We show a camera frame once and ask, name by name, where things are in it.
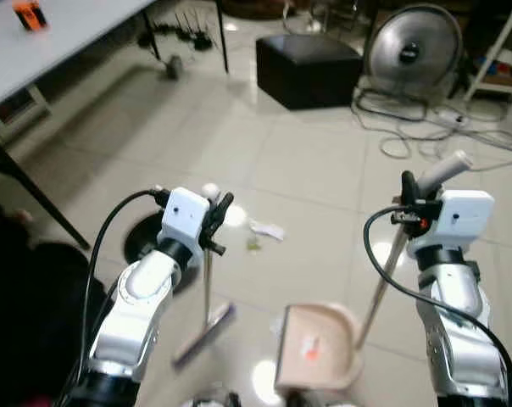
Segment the black bag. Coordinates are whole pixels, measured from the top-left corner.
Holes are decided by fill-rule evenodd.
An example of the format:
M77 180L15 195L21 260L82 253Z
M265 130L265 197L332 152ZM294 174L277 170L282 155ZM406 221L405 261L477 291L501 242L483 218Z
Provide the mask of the black bag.
M68 244L31 248L0 207L0 406L58 396L79 354L87 267ZM105 297L93 280L89 328Z

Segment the orange object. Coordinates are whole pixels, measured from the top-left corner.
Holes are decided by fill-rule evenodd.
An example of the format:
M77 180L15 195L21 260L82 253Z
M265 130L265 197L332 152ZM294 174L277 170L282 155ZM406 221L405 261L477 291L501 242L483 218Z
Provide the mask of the orange object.
M13 10L28 31L38 31L47 26L45 16L37 1L13 3Z

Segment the white table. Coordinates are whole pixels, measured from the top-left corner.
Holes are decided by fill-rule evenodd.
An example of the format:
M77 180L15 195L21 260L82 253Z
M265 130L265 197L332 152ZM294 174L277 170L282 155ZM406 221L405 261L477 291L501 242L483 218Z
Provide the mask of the white table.
M82 48L96 41L134 14L142 12L146 27L152 29L144 9L153 0L40 0L48 27L26 31L12 9L11 0L0 0L0 103L56 67ZM222 28L220 0L216 0ZM221 39L227 72L223 32ZM159 59L156 43L152 40ZM14 177L45 210L83 247L85 238L70 224L25 172L0 145L0 172Z

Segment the beige dustpan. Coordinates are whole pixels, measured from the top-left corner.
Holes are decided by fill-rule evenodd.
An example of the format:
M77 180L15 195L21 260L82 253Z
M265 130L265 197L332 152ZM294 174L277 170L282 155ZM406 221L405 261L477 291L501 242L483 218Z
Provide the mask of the beige dustpan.
M362 370L356 350L359 323L340 304L287 307L282 329L275 389L343 390Z

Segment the black ottoman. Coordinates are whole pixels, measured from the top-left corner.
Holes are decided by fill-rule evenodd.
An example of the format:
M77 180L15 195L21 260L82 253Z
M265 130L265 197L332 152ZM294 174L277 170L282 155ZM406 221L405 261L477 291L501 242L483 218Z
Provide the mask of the black ottoman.
M268 36L256 41L258 86L288 109L345 106L362 70L351 47L324 36Z

